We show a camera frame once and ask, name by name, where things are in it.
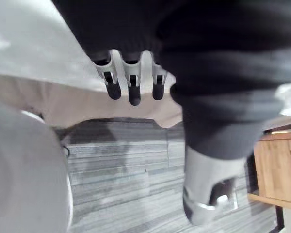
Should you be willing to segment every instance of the wooden cabinet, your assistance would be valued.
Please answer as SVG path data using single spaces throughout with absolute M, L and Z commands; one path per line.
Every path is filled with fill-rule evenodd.
M 291 133 L 264 136 L 255 147 L 255 163 L 261 200 L 291 205 Z

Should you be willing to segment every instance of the robotic hand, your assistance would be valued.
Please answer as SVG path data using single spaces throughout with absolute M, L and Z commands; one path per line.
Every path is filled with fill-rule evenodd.
M 142 101 L 142 51 L 153 52 L 154 99 L 163 96 L 166 73 L 176 77 L 170 93 L 183 109 L 184 211 L 194 225 L 212 220 L 227 204 L 264 122 L 282 109 L 274 93 L 281 84 L 291 82 L 291 3 L 53 2 L 93 61 L 112 99 L 121 97 L 121 89 L 108 53 L 111 49 L 122 54 L 129 101 L 134 106 Z M 20 134 L 18 129 L 24 138 L 13 138 Z M 33 136 L 37 131 L 41 138 Z M 0 106 L 0 143 L 4 141 L 13 142 L 15 148 L 0 145 L 0 166 L 15 169 L 11 174 L 0 173 L 5 178 L 0 185 L 8 195 L 0 198 L 15 205 L 0 205 L 0 213 L 5 214 L 0 216 L 0 232 L 25 232 L 24 226 L 27 232 L 38 232 L 37 225 L 49 227 L 43 232 L 65 232 L 71 222 L 71 190 L 65 158 L 54 144 L 53 133 L 42 123 Z M 44 146 L 43 141 L 51 146 Z M 15 153 L 23 161 L 16 160 Z M 48 163 L 41 166 L 40 156 Z M 29 166 L 32 176 L 24 176 Z M 10 193 L 9 183 L 16 180 L 15 193 Z M 34 203 L 37 197 L 55 198 L 48 203 L 57 205 Z M 54 216 L 39 215 L 44 208 L 56 210 Z M 19 209 L 27 215 L 19 216 Z M 40 222 L 28 222 L 30 215 Z
M 228 202 L 264 122 L 283 106 L 274 94 L 291 82 L 291 3 L 53 2 L 111 98 L 121 93 L 111 49 L 122 54 L 133 106 L 142 101 L 140 52 L 153 53 L 154 99 L 162 98 L 166 72 L 176 77 L 170 93 L 183 109 L 184 211 L 195 225 L 212 220 Z

